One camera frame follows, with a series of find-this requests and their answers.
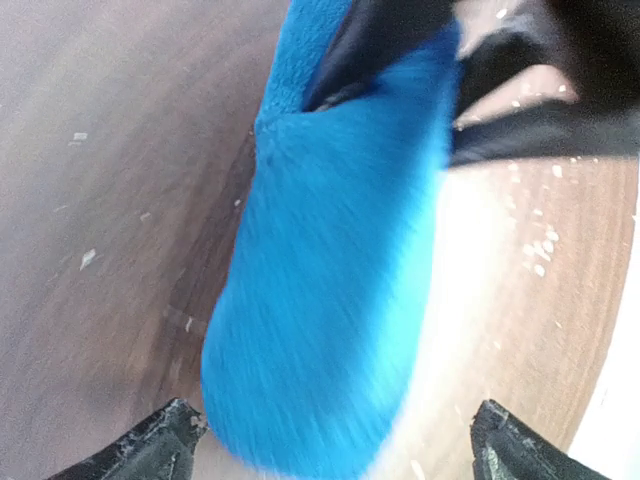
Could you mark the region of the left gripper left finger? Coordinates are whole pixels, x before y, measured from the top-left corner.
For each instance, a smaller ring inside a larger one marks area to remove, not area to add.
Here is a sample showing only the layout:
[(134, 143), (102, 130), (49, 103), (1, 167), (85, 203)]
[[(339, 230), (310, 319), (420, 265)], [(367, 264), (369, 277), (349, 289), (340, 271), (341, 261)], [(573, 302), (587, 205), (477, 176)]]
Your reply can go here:
[(102, 450), (50, 480), (190, 479), (208, 424), (186, 400), (174, 398)]

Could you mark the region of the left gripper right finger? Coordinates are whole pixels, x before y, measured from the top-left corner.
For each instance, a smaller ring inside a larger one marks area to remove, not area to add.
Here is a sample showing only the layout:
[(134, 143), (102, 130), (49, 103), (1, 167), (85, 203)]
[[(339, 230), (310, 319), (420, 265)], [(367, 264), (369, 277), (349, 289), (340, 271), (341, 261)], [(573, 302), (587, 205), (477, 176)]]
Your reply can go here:
[(476, 480), (605, 480), (570, 458), (493, 399), (470, 426)]

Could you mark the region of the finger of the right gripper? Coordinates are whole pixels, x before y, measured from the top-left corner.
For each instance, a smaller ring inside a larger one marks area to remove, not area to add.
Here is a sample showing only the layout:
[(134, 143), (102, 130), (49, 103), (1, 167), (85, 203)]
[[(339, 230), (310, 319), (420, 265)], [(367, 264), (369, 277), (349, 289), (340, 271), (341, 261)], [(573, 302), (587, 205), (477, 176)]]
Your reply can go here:
[(316, 67), (303, 110), (331, 108), (360, 95), (385, 68), (453, 20), (451, 1), (354, 1)]
[(577, 98), (556, 99), (455, 133), (451, 165), (639, 153), (639, 4), (522, 1), (462, 59), (462, 114), (536, 65), (558, 69)]

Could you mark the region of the blue towel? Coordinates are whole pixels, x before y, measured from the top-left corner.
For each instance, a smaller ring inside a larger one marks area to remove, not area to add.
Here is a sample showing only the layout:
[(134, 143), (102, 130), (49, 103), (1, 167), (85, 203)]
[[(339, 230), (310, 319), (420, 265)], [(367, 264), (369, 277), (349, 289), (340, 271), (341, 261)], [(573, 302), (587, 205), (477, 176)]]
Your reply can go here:
[(454, 12), (360, 95), (303, 110), (352, 2), (288, 7), (201, 354), (213, 434), (243, 463), (292, 479), (357, 479), (391, 432), (417, 357), (452, 153)]

